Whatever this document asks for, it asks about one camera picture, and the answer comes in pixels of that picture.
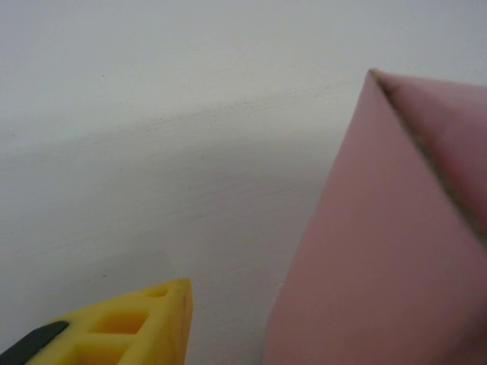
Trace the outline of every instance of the pink paper model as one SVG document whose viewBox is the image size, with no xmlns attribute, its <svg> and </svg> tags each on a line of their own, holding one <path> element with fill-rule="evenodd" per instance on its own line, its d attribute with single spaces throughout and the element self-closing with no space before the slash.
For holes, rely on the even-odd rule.
<svg viewBox="0 0 487 365">
<path fill-rule="evenodd" d="M 487 363 L 487 87 L 369 72 L 265 365 Z"/>
</svg>

